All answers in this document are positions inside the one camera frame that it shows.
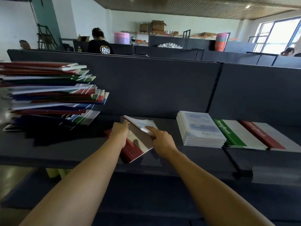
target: left arm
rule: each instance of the left arm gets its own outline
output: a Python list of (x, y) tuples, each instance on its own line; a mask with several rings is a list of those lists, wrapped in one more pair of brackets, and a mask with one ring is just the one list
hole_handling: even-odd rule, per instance
[(128, 133), (127, 121), (114, 123), (103, 146), (60, 181), (20, 226), (91, 225)]

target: hand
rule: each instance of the hand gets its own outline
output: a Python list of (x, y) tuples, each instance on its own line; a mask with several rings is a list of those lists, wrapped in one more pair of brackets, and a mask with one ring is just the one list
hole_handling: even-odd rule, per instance
[(111, 137), (122, 138), (122, 147), (126, 145), (126, 138), (129, 135), (129, 122), (125, 120), (123, 123), (115, 122), (113, 124)]
[(178, 152), (173, 138), (168, 132), (160, 131), (154, 127), (146, 126), (148, 130), (154, 133), (153, 147), (157, 154), (165, 159), (168, 159), (172, 153)]

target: person wearing black t-shirt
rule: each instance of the person wearing black t-shirt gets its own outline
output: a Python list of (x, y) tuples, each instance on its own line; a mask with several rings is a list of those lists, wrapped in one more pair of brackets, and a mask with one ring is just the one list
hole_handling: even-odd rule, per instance
[(100, 28), (94, 28), (92, 36), (94, 40), (89, 42), (88, 53), (114, 54), (110, 43), (104, 40), (104, 33)]

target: floor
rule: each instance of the floor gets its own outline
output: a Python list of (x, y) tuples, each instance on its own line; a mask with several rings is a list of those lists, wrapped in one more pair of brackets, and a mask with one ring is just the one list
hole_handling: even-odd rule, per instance
[[(30, 167), (0, 165), (0, 201), (32, 170)], [(17, 226), (27, 216), (29, 210), (1, 209), (1, 226)]]

